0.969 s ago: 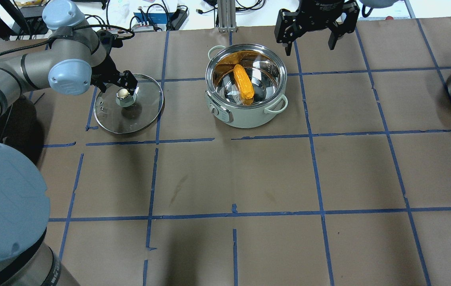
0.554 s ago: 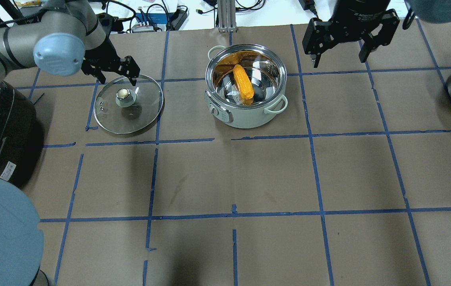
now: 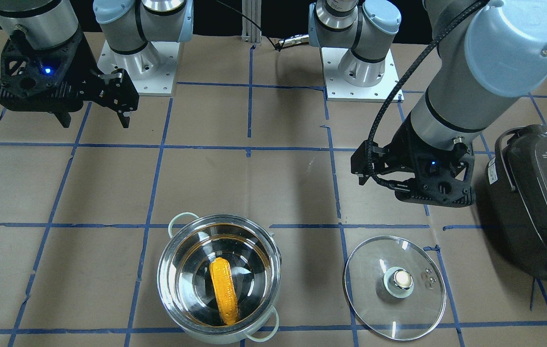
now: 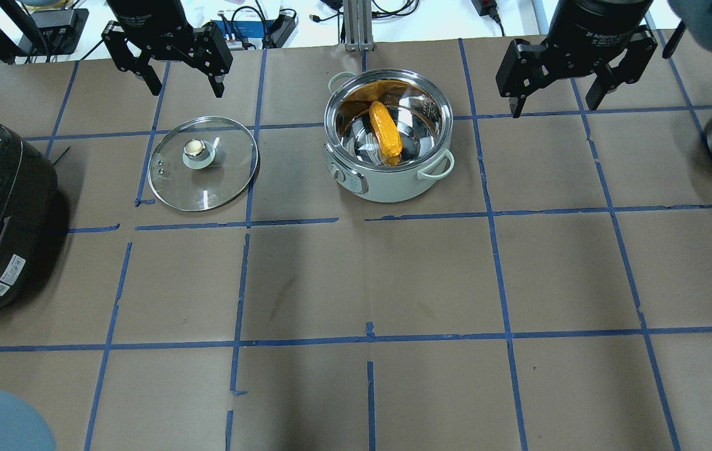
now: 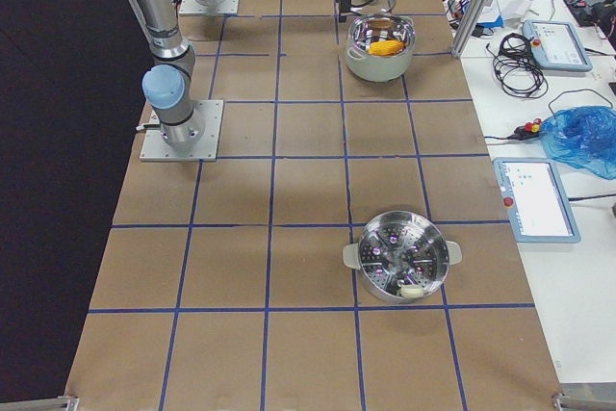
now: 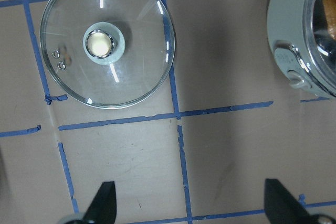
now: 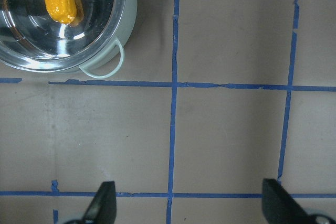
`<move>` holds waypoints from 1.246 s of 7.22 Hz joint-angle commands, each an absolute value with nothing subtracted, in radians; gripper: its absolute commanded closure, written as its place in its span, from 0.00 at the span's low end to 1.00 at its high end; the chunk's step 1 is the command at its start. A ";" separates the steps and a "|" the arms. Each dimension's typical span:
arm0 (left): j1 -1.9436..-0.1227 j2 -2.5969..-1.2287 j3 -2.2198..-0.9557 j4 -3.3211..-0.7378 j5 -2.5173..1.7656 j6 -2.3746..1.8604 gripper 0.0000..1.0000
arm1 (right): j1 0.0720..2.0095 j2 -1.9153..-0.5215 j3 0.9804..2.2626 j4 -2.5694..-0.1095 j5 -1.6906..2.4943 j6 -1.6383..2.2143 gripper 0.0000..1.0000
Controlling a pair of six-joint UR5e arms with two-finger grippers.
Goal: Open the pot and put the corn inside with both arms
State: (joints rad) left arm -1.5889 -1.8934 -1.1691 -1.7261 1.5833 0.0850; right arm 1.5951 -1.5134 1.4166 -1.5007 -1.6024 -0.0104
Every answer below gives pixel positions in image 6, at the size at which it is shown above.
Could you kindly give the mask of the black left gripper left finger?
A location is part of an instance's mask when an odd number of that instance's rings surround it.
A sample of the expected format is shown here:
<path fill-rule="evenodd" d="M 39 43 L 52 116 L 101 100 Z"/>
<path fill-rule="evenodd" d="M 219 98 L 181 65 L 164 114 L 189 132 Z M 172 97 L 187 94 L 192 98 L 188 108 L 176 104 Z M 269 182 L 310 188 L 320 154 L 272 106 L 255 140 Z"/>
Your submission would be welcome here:
<path fill-rule="evenodd" d="M 103 182 L 85 212 L 83 223 L 111 223 L 117 217 L 117 196 L 114 182 Z"/>

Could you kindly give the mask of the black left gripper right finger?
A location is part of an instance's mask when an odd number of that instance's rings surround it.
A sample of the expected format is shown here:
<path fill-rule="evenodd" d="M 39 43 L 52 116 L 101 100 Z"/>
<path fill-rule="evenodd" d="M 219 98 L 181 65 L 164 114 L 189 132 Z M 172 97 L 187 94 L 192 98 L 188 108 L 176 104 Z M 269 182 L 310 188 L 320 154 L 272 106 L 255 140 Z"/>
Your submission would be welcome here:
<path fill-rule="evenodd" d="M 265 179 L 264 212 L 270 223 L 315 223 L 315 218 L 274 178 Z"/>

